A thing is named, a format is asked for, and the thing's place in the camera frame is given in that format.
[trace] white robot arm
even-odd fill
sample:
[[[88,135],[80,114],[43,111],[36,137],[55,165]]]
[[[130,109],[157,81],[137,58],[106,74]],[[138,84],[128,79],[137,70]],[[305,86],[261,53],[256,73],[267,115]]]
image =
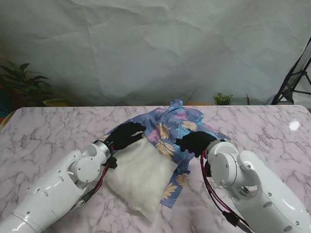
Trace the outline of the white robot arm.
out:
[[[215,183],[256,233],[311,233],[308,210],[289,187],[252,151],[241,153],[229,142],[207,147]]]
[[[56,222],[92,187],[111,153],[95,141],[84,153],[74,150],[27,190],[24,201],[0,223],[1,233],[40,233]]]

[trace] white pillow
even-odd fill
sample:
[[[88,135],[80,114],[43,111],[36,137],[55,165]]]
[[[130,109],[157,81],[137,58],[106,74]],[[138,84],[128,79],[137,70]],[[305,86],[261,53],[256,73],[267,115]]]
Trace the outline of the white pillow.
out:
[[[132,209],[153,221],[177,164],[147,138],[119,150],[114,156],[118,166],[107,171],[105,180]]]

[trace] green plant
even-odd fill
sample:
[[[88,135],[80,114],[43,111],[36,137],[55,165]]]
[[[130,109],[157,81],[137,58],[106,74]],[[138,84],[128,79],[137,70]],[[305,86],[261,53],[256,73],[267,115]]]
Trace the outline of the green plant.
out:
[[[7,60],[11,68],[0,66],[8,75],[0,75],[0,84],[4,88],[12,88],[21,96],[23,96],[28,101],[33,101],[36,105],[41,105],[43,100],[47,100],[47,94],[50,92],[43,91],[40,84],[48,83],[42,81],[43,79],[48,79],[42,75],[35,76],[33,78],[27,77],[27,73],[37,73],[32,71],[25,71],[26,67],[30,65],[29,63],[22,64],[20,67],[16,66],[14,63]]]
[[[232,97],[233,95],[223,95],[222,93],[219,93],[215,95],[214,98],[214,103],[216,105],[230,105],[232,103]]]

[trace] blue floral fabric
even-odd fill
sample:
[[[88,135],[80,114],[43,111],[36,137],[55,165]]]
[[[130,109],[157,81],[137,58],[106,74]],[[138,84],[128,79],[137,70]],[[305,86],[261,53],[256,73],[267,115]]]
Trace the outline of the blue floral fabric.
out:
[[[195,131],[204,131],[217,139],[229,140],[229,137],[206,125],[202,121],[204,115],[199,110],[183,107],[181,100],[171,101],[170,104],[168,109],[157,108],[128,121],[145,126],[148,140],[178,164],[161,200],[162,204],[172,208],[186,184],[190,173],[189,162],[194,157],[194,154],[188,153],[187,150],[181,152],[180,147],[174,144],[175,139]]]

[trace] marble table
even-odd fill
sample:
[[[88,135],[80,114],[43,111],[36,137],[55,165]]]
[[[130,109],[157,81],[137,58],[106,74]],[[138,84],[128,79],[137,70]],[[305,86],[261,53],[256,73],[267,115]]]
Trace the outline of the marble table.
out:
[[[149,107],[22,108],[0,133],[0,220],[22,201],[27,187],[75,148],[84,150]],[[302,106],[197,106],[204,121],[252,150],[311,209],[311,121]],[[106,184],[82,208],[50,226],[48,233],[234,233],[207,195],[199,160],[172,209],[160,205],[150,223]],[[223,189],[222,199],[232,206]]]

